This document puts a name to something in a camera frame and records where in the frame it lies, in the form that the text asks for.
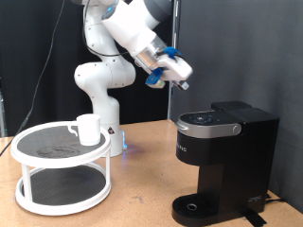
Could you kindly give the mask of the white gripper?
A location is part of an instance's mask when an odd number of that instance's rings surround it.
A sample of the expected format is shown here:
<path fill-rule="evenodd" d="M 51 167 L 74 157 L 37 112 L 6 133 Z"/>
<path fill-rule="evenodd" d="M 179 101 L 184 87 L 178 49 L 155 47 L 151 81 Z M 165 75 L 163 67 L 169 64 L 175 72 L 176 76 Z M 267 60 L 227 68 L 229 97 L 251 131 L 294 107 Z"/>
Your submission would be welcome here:
<path fill-rule="evenodd" d="M 173 85 L 178 89 L 184 91 L 189 88 L 189 84 L 186 81 L 182 81 L 181 85 L 176 80 L 186 80 L 192 74 L 191 66 L 182 58 L 174 57 L 173 59 L 167 55 L 161 56 L 157 65 L 163 68 L 162 80 L 173 80 Z"/>

